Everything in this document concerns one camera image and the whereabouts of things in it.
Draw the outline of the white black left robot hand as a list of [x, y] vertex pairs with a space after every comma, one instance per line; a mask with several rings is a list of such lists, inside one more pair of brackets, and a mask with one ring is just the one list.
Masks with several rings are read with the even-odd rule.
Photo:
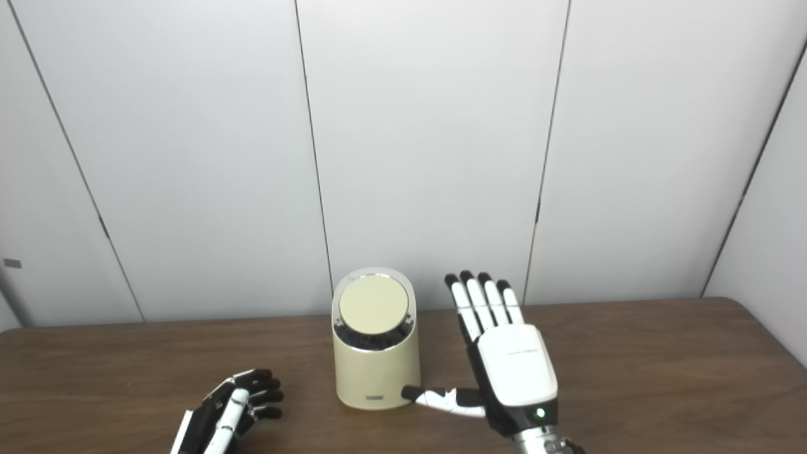
[[277, 420], [284, 393], [269, 369], [250, 369], [223, 380], [199, 406], [185, 411], [170, 453], [234, 453], [262, 420]]

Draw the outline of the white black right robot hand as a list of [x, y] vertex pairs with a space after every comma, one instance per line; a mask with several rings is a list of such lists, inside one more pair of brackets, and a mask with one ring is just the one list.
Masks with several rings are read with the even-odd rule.
[[525, 321], [509, 282], [470, 271], [446, 275], [444, 281], [477, 388], [406, 385], [403, 399], [486, 419], [493, 431], [508, 438], [557, 425], [559, 386], [547, 345], [536, 325]]

